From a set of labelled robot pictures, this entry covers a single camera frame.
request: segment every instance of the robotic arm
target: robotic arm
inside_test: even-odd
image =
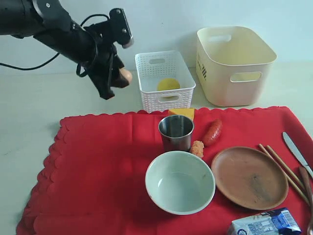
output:
[[[59,0],[0,0],[0,35],[20,39],[33,36],[77,63],[77,75],[88,75],[100,97],[109,99],[114,96],[111,87],[129,85],[129,79],[120,72],[124,64],[113,44],[118,42],[127,48],[133,44],[133,37],[123,9],[111,10],[110,17],[93,16],[107,20],[82,28]]]

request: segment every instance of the metal cup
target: metal cup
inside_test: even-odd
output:
[[[194,123],[183,115],[171,115],[161,120],[158,125],[165,152],[189,151]]]

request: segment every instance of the cream storage bin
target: cream storage bin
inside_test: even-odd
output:
[[[249,28],[198,31],[197,76],[212,104],[239,106],[256,102],[276,58],[275,52]]]
[[[141,53],[135,56],[143,108],[147,112],[189,108],[196,86],[178,51]],[[164,78],[174,78],[180,89],[157,91]]]

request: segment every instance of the knife blade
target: knife blade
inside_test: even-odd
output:
[[[301,163],[301,165],[303,165],[303,167],[308,171],[308,173],[311,175],[311,177],[313,179],[312,169],[309,167],[309,164],[304,159],[304,157],[300,153],[299,149],[297,148],[297,146],[295,146],[294,142],[292,141],[292,139],[289,137],[289,135],[286,132],[283,132],[283,138],[284,138],[284,141],[285,141],[286,145],[288,146],[289,150],[298,159],[298,161]]]

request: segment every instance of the chopsticks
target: chopsticks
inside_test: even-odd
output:
[[[266,154],[268,155],[270,158],[274,159],[269,152],[263,147],[263,145],[259,144],[260,149]],[[284,161],[278,156],[278,154],[269,146],[267,145],[267,149],[271,152],[271,154],[279,161],[279,163],[285,168],[285,170],[291,174],[296,182],[302,187],[304,188],[302,182],[299,180],[299,178],[292,172],[292,170],[284,163]],[[291,184],[291,186],[297,191],[297,193],[300,195],[300,197],[302,197],[302,199],[309,205],[309,200],[306,197],[306,195],[302,192],[302,190],[297,186],[297,184],[290,178],[290,176],[282,169],[284,175],[286,176],[288,182]]]

